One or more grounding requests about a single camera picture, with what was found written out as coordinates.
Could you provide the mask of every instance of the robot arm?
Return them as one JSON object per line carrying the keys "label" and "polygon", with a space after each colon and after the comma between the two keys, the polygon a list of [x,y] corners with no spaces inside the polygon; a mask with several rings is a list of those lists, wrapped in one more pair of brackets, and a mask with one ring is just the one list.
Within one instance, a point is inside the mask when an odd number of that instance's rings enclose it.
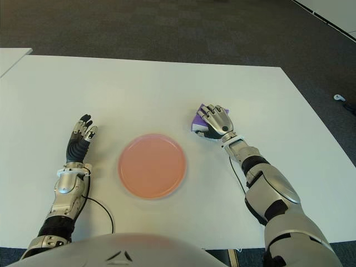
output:
{"label": "robot arm", "polygon": [[209,131],[196,133],[220,139],[221,147],[240,164],[246,176],[246,206],[266,226],[264,266],[341,266],[321,230],[304,214],[291,184],[257,148],[236,135],[225,110],[209,105],[198,114]]}
{"label": "robot arm", "polygon": [[90,117],[82,116],[74,127],[67,146],[67,163],[57,172],[59,179],[50,213],[21,259],[71,242],[75,222],[86,202],[82,197],[86,187],[84,178],[90,179],[91,166],[83,163],[97,131],[96,126],[87,131],[92,124]]}

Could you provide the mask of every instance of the black fingertip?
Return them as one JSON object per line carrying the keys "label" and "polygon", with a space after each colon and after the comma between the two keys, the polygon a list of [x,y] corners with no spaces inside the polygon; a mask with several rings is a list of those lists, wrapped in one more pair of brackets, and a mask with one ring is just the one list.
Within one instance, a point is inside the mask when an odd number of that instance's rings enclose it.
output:
{"label": "black fingertip", "polygon": [[82,116],[80,119],[81,119],[81,121],[85,121],[85,122],[87,122],[88,120],[90,120],[90,118],[91,118],[91,116],[90,116],[90,115],[85,114],[85,115],[84,115],[84,116]]}
{"label": "black fingertip", "polygon": [[85,127],[89,127],[90,125],[92,125],[93,124],[93,122],[92,121],[89,121],[89,122],[87,122],[86,124],[85,124]]}

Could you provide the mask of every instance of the black cable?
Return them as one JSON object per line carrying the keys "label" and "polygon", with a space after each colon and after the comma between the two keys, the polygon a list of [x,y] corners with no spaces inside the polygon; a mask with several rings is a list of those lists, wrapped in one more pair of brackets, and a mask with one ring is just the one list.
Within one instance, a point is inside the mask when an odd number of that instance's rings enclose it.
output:
{"label": "black cable", "polygon": [[241,188],[242,188],[242,190],[243,190],[244,194],[246,195],[245,189],[244,189],[244,187],[243,187],[243,185],[242,185],[242,183],[241,183],[241,181],[240,181],[240,178],[238,177],[238,175],[237,175],[237,173],[236,173],[236,171],[235,171],[235,169],[234,169],[234,167],[233,167],[233,163],[231,162],[231,158],[230,158],[230,157],[229,157],[229,160],[230,160],[230,165],[231,165],[231,168],[233,168],[233,171],[234,171],[234,173],[235,173],[236,177],[237,177],[237,178],[238,178],[238,180],[239,180],[239,183],[240,183],[240,185],[241,185]]}
{"label": "black cable", "polygon": [[111,221],[111,233],[113,234],[113,219],[111,217],[110,212],[99,201],[97,201],[95,199],[92,199],[91,197],[88,197],[88,196],[85,197],[85,196],[82,195],[82,197],[84,197],[86,200],[90,199],[91,201],[94,201],[96,204],[100,205],[106,211],[106,213],[109,215],[109,218],[110,218],[110,221]]}

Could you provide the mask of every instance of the white table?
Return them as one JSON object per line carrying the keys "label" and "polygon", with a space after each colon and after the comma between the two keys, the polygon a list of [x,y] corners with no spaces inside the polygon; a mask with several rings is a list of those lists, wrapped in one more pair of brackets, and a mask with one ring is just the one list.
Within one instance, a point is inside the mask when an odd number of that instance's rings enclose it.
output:
{"label": "white table", "polygon": [[[230,109],[236,131],[289,179],[330,242],[356,239],[356,168],[280,68],[25,56],[0,82],[0,246],[25,248],[37,235],[84,113],[99,127],[86,157],[90,195],[110,208],[117,233],[205,249],[264,246],[226,152],[190,132],[202,102]],[[188,167],[176,192],[150,201],[125,191],[117,162],[132,139],[153,132],[175,139]],[[105,212],[89,201],[73,239],[109,232]]]}
{"label": "white table", "polygon": [[0,48],[0,78],[22,57],[32,52],[31,48]]}

